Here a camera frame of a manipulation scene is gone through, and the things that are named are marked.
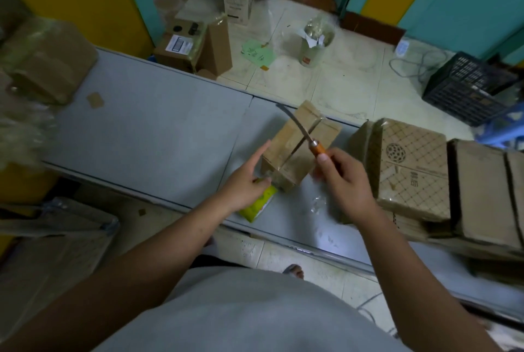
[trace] foot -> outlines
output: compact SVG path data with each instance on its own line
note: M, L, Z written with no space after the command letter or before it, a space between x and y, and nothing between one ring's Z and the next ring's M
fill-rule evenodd
M290 266L288 266L286 269L284 269L284 271L282 272L283 274L286 274L286 275L291 275L291 276L295 276L297 277L298 279L302 279L304 280L304 271L302 270L302 268L297 265L297 264L291 264Z

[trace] stack of boxes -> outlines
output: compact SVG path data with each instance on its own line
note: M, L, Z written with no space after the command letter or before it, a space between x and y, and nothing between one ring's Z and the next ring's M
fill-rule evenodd
M446 143L443 134L391 119L365 123L348 151L409 240L472 258L524 260L524 154Z

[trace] blue plastic stool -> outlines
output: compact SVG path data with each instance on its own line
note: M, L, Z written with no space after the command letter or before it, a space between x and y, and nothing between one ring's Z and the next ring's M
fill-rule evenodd
M475 141L484 145L506 148L510 141L524 140L524 102L509 108L484 125Z

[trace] person's right hand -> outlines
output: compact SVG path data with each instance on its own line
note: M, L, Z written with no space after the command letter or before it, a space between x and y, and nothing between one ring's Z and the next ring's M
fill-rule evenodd
M361 162L335 147L318 155L317 163L338 205L355 225L374 216L378 205Z

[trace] tiled floor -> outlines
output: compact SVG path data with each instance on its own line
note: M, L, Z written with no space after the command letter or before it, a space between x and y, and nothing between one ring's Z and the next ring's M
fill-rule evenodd
M183 215L98 186L81 186L75 194L75 199L114 214L121 221L121 229L115 236L114 243L109 248L102 265L164 229ZM328 290L358 309L382 330L392 332L394 324L380 285L374 276L358 274L351 268L335 267L298 250L251 238L223 226L215 231L214 237L219 256L223 260L275 272L282 272L293 263L298 264L304 270L306 281Z
M219 15L222 0L188 0L178 17L207 20ZM322 13L336 28L333 44L326 49L322 63L305 68L299 61L301 38L298 28ZM335 15L291 0L258 0L248 26L229 24L233 68L219 82L229 87L277 99L293 105L311 100L324 114L353 124L366 119L390 117L444 133L448 139L472 139L470 128L422 101L428 67L443 64L452 53L417 41L402 59L394 47L340 29ZM241 55L248 39L269 42L277 58L268 71L257 68Z

